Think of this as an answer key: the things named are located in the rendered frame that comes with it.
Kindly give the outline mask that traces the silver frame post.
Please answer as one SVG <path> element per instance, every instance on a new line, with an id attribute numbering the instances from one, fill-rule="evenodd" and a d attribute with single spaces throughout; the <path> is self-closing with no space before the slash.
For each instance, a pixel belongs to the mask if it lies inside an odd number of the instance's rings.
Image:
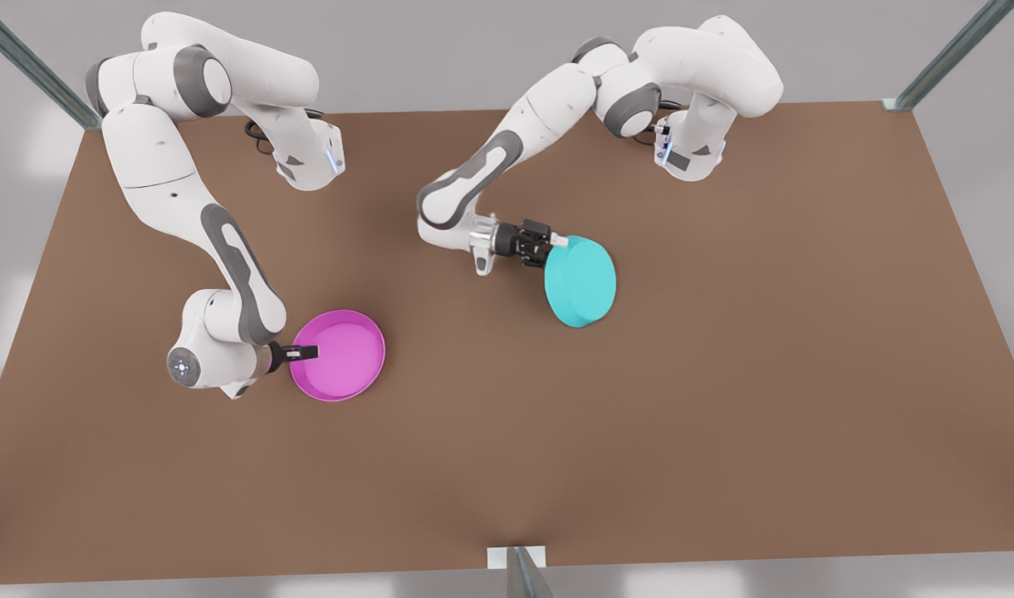
<path id="1" fill-rule="evenodd" d="M 886 113 L 912 113 L 929 92 L 943 82 L 965 56 L 980 44 L 982 39 L 1003 22 L 1014 10 L 1014 0 L 986 0 L 975 15 L 952 38 L 946 46 L 932 58 L 920 73 L 906 86 L 897 97 L 886 98 L 881 105 Z"/>
<path id="2" fill-rule="evenodd" d="M 545 546 L 488 547 L 487 569 L 507 573 L 507 598 L 555 598 L 544 578 Z"/>
<path id="3" fill-rule="evenodd" d="M 1 19 L 0 53 L 82 129 L 86 131 L 100 129 L 100 115 L 91 109 L 85 100 L 82 100 L 51 68 L 48 68 L 37 53 L 17 38 Z"/>

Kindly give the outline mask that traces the blue plate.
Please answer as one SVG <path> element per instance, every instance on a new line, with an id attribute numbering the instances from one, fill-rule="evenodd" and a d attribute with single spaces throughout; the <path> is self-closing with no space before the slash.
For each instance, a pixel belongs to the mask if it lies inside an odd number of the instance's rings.
<path id="1" fill-rule="evenodd" d="M 571 235 L 555 246 L 544 269 L 546 298 L 571 328 L 585 328 L 609 313 L 615 300 L 615 265 L 600 243 Z"/>

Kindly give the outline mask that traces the pink plate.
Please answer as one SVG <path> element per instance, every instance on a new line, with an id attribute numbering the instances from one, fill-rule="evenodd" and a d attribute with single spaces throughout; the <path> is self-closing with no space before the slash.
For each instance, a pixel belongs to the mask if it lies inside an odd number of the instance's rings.
<path id="1" fill-rule="evenodd" d="M 384 333 L 359 311 L 325 311 L 299 330 L 294 344 L 318 349 L 314 359 L 289 364 L 299 390 L 316 400 L 358 396 L 374 383 L 385 362 Z"/>

